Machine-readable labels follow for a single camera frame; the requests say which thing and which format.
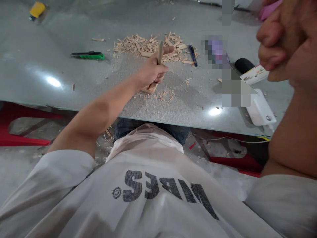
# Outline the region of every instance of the red chair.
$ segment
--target red chair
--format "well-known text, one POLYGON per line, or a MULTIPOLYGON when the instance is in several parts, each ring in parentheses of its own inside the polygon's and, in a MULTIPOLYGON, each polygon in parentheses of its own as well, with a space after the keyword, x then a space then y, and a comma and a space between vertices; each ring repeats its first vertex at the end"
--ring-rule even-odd
POLYGON ((0 108, 0 146, 47 146, 49 140, 33 139, 12 135, 8 127, 12 121, 20 117, 52 118, 62 119, 62 115, 45 112, 11 102, 4 102, 0 108))
MULTIPOLYGON (((213 132, 212 134, 216 137, 229 136, 238 140, 244 140, 244 136, 240 134, 219 132, 213 132)), ((249 153, 247 153, 243 158, 210 157, 209 161, 237 168, 240 173, 257 178, 260 177, 260 173, 262 171, 262 166, 258 164, 249 153)))

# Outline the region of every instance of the table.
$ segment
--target table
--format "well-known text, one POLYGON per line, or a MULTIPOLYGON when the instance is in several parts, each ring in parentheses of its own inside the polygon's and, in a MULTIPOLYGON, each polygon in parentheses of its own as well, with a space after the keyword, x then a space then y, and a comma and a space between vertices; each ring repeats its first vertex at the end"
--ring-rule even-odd
MULTIPOLYGON (((260 22, 250 13, 234 11, 231 26, 224 27, 220 8, 185 0, 174 4, 167 0, 47 0, 44 3, 50 8, 39 24, 28 20, 33 1, 0 2, 0 100, 78 111, 131 76, 146 60, 129 54, 114 58, 112 51, 107 50, 113 49, 117 38, 138 33, 149 39, 150 34, 172 31, 184 43, 197 47, 201 53, 197 59, 199 67, 167 63, 170 72, 156 93, 174 90, 171 105, 167 100, 144 100, 144 93, 138 93, 120 117, 247 135, 272 135, 268 128, 254 126, 245 116, 245 108, 223 108, 220 114, 213 113, 216 107, 221 108, 222 89, 217 81, 221 70, 211 69, 207 64, 201 41, 206 35, 221 34, 227 40, 227 53, 232 62, 244 57, 257 65, 259 43, 255 35, 260 22), (106 42, 91 38, 105 38, 106 42), (90 50, 103 52, 107 60, 70 58, 71 52, 90 50), (192 78, 188 87, 184 83, 187 78, 192 78)), ((267 101, 277 116, 276 127, 290 102, 292 88, 285 81, 261 81, 252 87, 267 93, 267 101)))

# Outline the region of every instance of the black lettering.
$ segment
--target black lettering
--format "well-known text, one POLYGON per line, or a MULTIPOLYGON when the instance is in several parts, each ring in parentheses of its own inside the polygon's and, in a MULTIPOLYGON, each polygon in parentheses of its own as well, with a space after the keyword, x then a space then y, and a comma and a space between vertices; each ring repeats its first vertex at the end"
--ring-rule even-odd
POLYGON ((189 189, 189 187, 187 186, 187 184, 185 183, 185 181, 183 180, 178 180, 179 181, 179 184, 181 185, 182 187, 182 190, 185 194, 185 197, 186 197, 186 200, 187 202, 191 202, 191 203, 196 203, 196 200, 191 192, 191 190, 189 189))
POLYGON ((156 181, 156 176, 154 176, 154 175, 152 175, 152 174, 150 174, 148 172, 145 172, 145 176, 150 178, 150 180, 151 180, 151 183, 146 181, 146 187, 151 189, 151 192, 145 191, 144 197, 146 199, 155 198, 156 195, 159 194, 159 185, 158 185, 158 183, 156 181))
POLYGON ((202 203, 204 205, 204 207, 212 215, 212 217, 216 220, 219 220, 214 209, 210 205, 210 202, 209 202, 202 186, 200 184, 192 184, 191 183, 191 188, 192 188, 192 191, 195 194, 196 198, 199 200, 200 203, 202 203))
POLYGON ((180 200, 182 200, 177 189, 175 180, 173 178, 160 178, 159 181, 162 183, 163 188, 165 188, 167 191, 175 195, 175 197, 178 197, 180 200))
POLYGON ((132 202, 134 200, 136 200, 141 192, 142 192, 142 184, 136 181, 133 181, 137 179, 141 179, 142 178, 142 173, 141 171, 132 171, 132 170, 128 170, 125 174, 125 184, 128 185, 129 187, 134 189, 134 192, 132 193, 132 190, 123 190, 123 200, 125 202, 132 202))

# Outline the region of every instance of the hand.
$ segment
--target hand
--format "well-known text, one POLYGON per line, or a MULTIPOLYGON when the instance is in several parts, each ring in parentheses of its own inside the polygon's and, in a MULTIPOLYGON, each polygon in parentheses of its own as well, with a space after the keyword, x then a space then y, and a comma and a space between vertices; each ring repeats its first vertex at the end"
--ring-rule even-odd
MULTIPOLYGON (((166 46, 163 48, 163 54, 173 52, 174 46, 166 46)), ((153 82, 160 84, 163 81, 165 73, 169 71, 169 67, 165 65, 157 65, 158 52, 149 57, 141 69, 133 76, 138 81, 140 88, 146 87, 153 82)))
MULTIPOLYGON (((271 4, 275 0, 264 0, 264 4, 271 4)), ((303 0, 299 11, 299 22, 307 35, 307 40, 294 52, 286 65, 287 77, 290 84, 305 87, 308 90, 317 88, 317 1, 303 0)), ((284 28, 280 23, 280 7, 264 22, 257 33, 261 42, 259 48, 260 64, 271 71, 286 59, 283 48, 276 46, 282 37, 284 28)))

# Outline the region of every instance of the blue pen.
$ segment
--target blue pen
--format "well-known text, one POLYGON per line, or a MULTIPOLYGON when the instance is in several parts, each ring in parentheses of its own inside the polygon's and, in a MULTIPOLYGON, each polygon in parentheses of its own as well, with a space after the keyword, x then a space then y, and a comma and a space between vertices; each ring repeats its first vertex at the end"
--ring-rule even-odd
POLYGON ((197 67, 197 66, 198 66, 198 64, 197 64, 197 60, 196 60, 196 56, 195 56, 195 52, 194 52, 194 48, 193 48, 193 46, 192 46, 192 45, 189 45, 189 50, 190 50, 190 52, 191 52, 192 59, 193 59, 193 62, 194 62, 194 64, 195 64, 195 67, 197 67))

